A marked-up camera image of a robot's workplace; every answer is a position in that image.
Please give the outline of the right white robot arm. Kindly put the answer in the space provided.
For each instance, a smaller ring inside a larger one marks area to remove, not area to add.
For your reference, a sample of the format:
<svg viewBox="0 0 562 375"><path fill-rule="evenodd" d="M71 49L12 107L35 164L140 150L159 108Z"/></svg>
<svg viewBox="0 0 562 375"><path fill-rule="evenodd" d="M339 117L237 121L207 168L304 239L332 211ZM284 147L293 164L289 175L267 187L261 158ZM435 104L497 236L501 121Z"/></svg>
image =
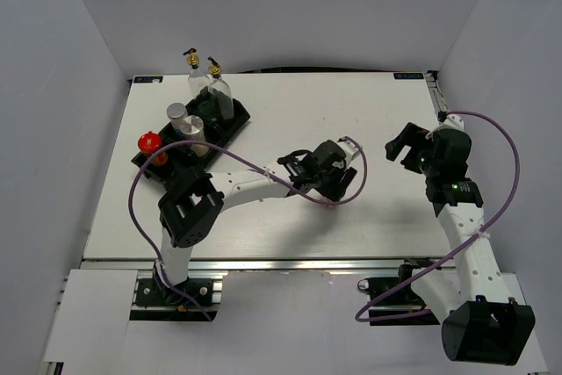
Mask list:
<svg viewBox="0 0 562 375"><path fill-rule="evenodd" d="M421 299L441 324L441 339L451 361L517 364L536 318L505 284L485 228L483 199L468 176L472 140L460 126L429 131L408 123L385 145L394 161L425 177L426 196L449 241L458 283L440 270L415 270L398 279L398 296L409 304Z"/></svg>

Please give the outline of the small jar white label lid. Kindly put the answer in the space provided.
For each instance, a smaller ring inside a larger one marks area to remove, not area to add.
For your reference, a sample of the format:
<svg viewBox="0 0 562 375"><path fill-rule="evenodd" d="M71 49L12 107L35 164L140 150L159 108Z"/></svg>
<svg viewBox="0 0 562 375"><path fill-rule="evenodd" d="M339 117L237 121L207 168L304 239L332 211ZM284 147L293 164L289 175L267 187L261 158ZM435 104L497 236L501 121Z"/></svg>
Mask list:
<svg viewBox="0 0 562 375"><path fill-rule="evenodd" d="M187 141L205 141L205 127L203 120L196 115L188 115L181 125L180 133ZM203 144L190 144L189 149L197 156L205 156L209 148Z"/></svg>

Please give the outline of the white spice jar silver lid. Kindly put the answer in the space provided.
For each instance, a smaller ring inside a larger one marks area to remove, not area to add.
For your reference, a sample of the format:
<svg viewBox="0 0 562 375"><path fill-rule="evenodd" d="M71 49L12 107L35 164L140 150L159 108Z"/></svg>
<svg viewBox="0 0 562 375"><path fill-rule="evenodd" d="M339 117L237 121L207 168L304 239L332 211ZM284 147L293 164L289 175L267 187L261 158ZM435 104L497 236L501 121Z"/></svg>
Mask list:
<svg viewBox="0 0 562 375"><path fill-rule="evenodd" d="M166 114L175 132L180 133L181 125L188 116L188 111L185 105L181 103L172 103L167 107Z"/></svg>

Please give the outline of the glass bottle dark sauce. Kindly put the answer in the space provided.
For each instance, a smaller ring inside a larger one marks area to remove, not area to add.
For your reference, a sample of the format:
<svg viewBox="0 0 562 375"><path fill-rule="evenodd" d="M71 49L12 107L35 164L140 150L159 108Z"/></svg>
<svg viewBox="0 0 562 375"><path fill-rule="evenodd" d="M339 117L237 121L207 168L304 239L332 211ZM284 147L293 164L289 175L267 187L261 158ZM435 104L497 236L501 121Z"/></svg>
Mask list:
<svg viewBox="0 0 562 375"><path fill-rule="evenodd" d="M209 94L213 97L223 120L231 120L234 117L234 101L230 86L222 77L222 68L211 56L208 71L211 83L208 86Z"/></svg>

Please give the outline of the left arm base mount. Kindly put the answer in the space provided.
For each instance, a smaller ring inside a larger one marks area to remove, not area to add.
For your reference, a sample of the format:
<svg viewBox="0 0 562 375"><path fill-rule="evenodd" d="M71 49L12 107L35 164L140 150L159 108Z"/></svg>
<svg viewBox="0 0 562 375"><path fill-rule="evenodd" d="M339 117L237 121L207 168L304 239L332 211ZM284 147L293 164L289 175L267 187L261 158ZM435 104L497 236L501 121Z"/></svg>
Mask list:
<svg viewBox="0 0 562 375"><path fill-rule="evenodd" d="M214 300L214 281L211 278L188 278L176 285L204 309L190 299L172 291L155 274L139 276L129 314L130 321L211 322L217 315Z"/></svg>

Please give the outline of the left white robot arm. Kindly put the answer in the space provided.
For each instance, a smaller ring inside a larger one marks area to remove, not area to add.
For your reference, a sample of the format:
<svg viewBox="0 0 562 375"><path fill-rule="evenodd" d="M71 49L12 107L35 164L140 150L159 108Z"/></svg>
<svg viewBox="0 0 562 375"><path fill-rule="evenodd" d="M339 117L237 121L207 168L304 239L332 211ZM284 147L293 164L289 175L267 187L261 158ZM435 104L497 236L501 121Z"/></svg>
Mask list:
<svg viewBox="0 0 562 375"><path fill-rule="evenodd" d="M297 150L268 166L209 173L196 166L184 171L160 199L162 246L155 265L155 293L175 304L185 294L191 252L211 232L221 213L268 198L301 196L319 204L342 204L364 158L361 147L345 137L324 141L314 151Z"/></svg>

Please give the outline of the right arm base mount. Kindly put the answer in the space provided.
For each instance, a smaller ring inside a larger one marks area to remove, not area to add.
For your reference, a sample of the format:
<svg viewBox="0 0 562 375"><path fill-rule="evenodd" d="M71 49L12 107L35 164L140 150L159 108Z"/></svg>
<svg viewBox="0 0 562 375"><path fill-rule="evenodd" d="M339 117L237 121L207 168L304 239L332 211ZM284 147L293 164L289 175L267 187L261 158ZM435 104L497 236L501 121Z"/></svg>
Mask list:
<svg viewBox="0 0 562 375"><path fill-rule="evenodd" d="M399 266L396 276L363 278L357 282L357 289L367 295L369 300L374 300L411 278L416 270L424 270L433 263L434 261L428 258L407 258ZM360 318L369 319L372 327L437 326L439 324L424 300L413 292L410 285L371 305L368 311L360 315Z"/></svg>

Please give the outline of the red lid sauce jar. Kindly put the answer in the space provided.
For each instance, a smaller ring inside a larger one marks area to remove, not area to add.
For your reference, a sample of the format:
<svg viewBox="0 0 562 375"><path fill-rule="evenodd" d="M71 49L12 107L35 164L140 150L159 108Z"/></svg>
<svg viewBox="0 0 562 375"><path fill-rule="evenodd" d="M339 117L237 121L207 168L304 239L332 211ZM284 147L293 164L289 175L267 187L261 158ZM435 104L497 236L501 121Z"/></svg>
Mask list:
<svg viewBox="0 0 562 375"><path fill-rule="evenodd" d="M162 137L158 133L149 131L144 133L137 141L137 147L140 152L149 158L157 150L163 146ZM168 164L168 155L163 152L150 161L153 167L163 169Z"/></svg>

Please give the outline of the clear glass oil bottle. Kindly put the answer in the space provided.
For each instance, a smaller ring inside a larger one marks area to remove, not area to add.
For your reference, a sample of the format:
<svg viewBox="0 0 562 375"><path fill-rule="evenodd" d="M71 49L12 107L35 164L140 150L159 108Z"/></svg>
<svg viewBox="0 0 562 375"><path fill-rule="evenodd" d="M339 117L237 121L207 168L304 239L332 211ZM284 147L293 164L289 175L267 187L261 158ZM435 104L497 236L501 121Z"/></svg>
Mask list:
<svg viewBox="0 0 562 375"><path fill-rule="evenodd" d="M192 47L184 52L187 64L190 67L190 74L188 75L188 84L191 94L194 99L198 101L205 101L209 97L208 87L210 79L208 75L200 67L200 59L197 49Z"/></svg>

